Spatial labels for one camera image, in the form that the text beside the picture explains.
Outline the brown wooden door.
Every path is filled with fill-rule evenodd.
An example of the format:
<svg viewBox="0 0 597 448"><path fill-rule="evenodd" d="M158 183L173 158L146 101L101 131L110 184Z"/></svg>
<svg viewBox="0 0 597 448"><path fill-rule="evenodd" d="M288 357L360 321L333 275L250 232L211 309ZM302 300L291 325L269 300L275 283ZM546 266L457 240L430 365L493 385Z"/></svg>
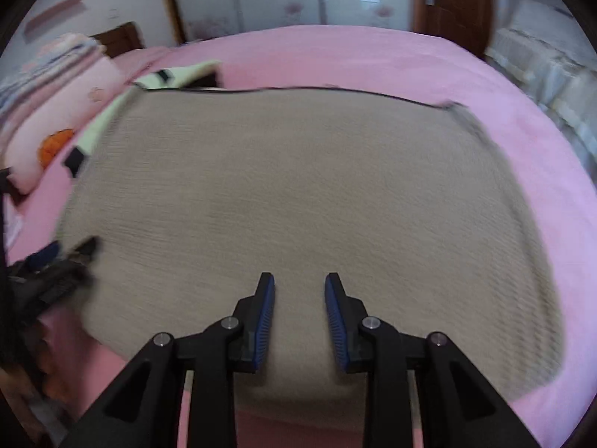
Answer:
<svg viewBox="0 0 597 448"><path fill-rule="evenodd" d="M452 41L478 58L490 41L494 0L413 0L413 30Z"/></svg>

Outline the folded striped blanket stack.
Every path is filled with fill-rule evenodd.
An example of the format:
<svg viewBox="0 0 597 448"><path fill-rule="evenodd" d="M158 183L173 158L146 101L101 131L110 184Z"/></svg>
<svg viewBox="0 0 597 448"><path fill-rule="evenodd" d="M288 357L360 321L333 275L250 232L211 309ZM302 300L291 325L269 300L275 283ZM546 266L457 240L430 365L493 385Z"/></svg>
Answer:
<svg viewBox="0 0 597 448"><path fill-rule="evenodd" d="M63 34L1 81L1 127L12 127L105 56L105 47L84 34Z"/></svg>

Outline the beige knit sweater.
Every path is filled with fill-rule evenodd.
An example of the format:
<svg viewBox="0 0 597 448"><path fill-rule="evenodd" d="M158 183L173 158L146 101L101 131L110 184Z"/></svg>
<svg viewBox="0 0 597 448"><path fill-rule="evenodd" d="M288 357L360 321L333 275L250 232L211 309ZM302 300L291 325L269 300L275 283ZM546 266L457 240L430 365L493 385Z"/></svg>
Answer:
<svg viewBox="0 0 597 448"><path fill-rule="evenodd" d="M448 335L503 398L563 365L562 315L522 189L456 103L339 89L150 92L103 135L56 228L100 238L86 331L126 359L228 314L261 273L275 307L241 410L358 431L364 380L339 370L324 281L399 331Z"/></svg>

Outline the pink bed sheet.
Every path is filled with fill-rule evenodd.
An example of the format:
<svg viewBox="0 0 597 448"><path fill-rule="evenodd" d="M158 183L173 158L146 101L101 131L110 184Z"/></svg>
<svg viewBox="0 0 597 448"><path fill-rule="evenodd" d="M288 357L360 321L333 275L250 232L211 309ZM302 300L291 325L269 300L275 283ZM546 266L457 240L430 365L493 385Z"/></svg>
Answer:
<svg viewBox="0 0 597 448"><path fill-rule="evenodd" d="M578 435L596 395L596 191L565 139L520 90L489 65L449 41L365 27L283 27L184 47L149 47L112 59L121 87L161 68L222 61L222 81L233 90L339 87L419 102L462 103L487 127L519 180L553 267L564 318L565 356L546 387L516 399L512 408L541 447L564 447ZM72 179L54 161L36 190L19 205L21 232L9 250L21 259L51 237L71 194ZM125 366L88 335L68 308L44 318L51 352L66 377L69 411L78 418ZM240 446L357 447L354 430L240 412Z"/></svg>

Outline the dark wooden headboard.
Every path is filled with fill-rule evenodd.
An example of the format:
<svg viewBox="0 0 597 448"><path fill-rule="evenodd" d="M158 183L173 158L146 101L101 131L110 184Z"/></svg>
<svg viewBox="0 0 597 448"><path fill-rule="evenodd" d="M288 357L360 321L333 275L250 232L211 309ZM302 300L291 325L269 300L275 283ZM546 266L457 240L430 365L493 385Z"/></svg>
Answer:
<svg viewBox="0 0 597 448"><path fill-rule="evenodd" d="M104 46L105 54L109 58L115 58L145 47L138 27L132 21L101 34L94 34L93 38Z"/></svg>

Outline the pink cartoon pillow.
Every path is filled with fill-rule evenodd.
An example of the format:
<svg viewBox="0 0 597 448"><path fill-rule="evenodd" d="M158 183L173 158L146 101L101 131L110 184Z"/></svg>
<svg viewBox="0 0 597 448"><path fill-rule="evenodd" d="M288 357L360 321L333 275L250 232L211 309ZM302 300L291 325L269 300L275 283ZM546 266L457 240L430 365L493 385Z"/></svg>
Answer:
<svg viewBox="0 0 597 448"><path fill-rule="evenodd" d="M44 170L125 84L125 75L103 57L57 90L17 127L1 154L9 179L23 195L29 194Z"/></svg>

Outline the pink wall shelf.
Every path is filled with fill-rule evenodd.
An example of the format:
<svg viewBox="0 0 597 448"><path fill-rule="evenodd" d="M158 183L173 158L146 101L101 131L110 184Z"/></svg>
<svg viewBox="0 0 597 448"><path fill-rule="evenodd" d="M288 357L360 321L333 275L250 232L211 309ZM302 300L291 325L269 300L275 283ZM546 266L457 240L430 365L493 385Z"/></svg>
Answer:
<svg viewBox="0 0 597 448"><path fill-rule="evenodd" d="M62 0L25 23L23 30L24 41L35 41L57 25L75 17L87 10L83 0Z"/></svg>

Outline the pale yellow folded garment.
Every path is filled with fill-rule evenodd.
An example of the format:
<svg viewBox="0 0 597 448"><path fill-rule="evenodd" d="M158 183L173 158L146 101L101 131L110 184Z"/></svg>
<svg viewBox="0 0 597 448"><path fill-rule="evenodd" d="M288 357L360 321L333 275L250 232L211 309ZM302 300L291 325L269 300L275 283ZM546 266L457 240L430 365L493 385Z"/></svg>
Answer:
<svg viewBox="0 0 597 448"><path fill-rule="evenodd" d="M103 135L144 95L162 90L192 90L219 88L222 63L209 60L182 67L169 67L136 78L90 124L85 127L74 147L63 161L64 167L76 178L83 165L94 154Z"/></svg>

